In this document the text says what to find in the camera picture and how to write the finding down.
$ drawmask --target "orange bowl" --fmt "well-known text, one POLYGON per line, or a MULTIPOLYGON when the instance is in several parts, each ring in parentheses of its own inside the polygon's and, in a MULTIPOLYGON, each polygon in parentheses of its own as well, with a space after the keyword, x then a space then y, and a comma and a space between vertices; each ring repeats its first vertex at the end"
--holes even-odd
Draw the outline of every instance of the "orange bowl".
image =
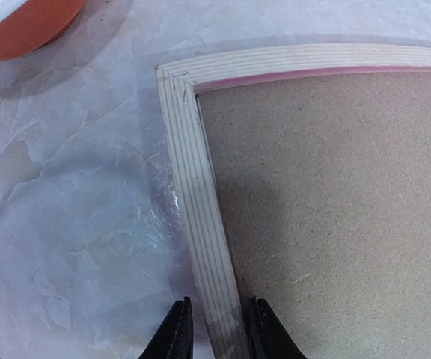
POLYGON ((86 0, 28 0, 0 22, 0 61, 17 58, 55 40, 86 0))

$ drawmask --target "brown fiberboard panel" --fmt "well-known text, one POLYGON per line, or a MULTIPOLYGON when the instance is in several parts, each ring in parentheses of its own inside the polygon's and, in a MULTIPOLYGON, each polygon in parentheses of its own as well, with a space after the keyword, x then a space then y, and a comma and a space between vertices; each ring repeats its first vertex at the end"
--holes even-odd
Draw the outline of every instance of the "brown fiberboard panel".
POLYGON ((431 74, 199 101, 242 297, 310 358, 431 358, 431 74))

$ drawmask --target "marble surface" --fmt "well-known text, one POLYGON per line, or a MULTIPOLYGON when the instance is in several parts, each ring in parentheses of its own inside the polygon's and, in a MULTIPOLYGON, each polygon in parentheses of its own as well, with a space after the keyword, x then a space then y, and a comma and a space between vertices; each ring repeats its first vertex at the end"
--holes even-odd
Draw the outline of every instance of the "marble surface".
POLYGON ((0 358, 136 358, 183 295, 210 358, 153 67, 333 41, 431 46, 431 1, 89 0, 0 64, 0 358))

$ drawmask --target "transparent plastic sheet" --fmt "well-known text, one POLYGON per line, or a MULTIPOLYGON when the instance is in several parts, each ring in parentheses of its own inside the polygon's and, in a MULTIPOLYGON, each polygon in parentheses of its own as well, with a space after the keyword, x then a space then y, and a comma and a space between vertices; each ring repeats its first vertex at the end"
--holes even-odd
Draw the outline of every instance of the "transparent plastic sheet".
POLYGON ((0 64, 0 358, 136 358, 184 295, 210 358, 153 68, 335 41, 431 46, 431 1, 89 0, 0 64))

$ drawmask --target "wooden frame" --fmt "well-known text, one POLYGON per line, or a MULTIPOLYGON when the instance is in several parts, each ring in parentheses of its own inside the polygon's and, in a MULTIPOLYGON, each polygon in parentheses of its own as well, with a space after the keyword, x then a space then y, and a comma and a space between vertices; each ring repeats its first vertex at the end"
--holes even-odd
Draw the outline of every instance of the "wooden frame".
POLYGON ((282 46, 200 56, 156 68, 180 214, 217 358, 248 358, 248 341, 197 94, 279 79, 367 72, 431 72, 431 49, 336 43, 282 46))

